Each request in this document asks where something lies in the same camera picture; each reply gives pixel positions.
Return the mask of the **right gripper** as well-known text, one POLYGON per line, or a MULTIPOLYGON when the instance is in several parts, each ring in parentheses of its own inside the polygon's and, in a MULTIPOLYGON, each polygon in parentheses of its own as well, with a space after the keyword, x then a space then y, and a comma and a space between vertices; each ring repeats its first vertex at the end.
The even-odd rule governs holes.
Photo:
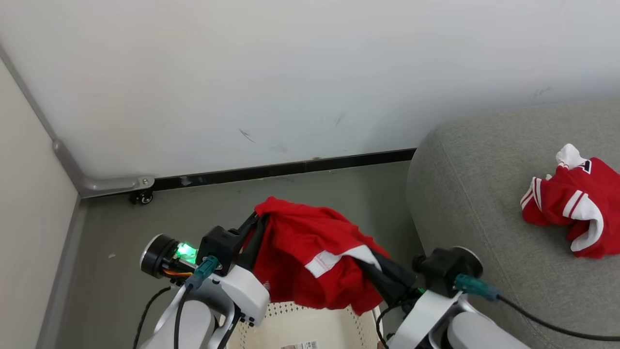
MULTIPOLYGON (((388 305, 402 301, 414 287, 417 277, 383 254, 372 250, 377 267, 361 264, 363 276, 372 283, 388 305)), ((405 316, 396 333, 386 341, 388 349, 449 349, 441 343, 451 319, 463 311, 466 295, 457 292, 452 298, 425 291, 405 316)))

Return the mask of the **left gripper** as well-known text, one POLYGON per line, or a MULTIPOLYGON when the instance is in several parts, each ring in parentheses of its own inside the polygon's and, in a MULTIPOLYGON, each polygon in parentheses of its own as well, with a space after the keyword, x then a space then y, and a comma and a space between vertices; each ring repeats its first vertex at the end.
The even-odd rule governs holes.
POLYGON ((204 303, 207 319, 222 315, 233 323, 243 318, 259 325, 269 293, 252 272, 268 222, 269 216, 253 212, 230 234, 207 234, 198 248, 164 234, 153 237, 141 254, 141 271, 179 287, 157 327, 174 320, 182 301, 204 303))

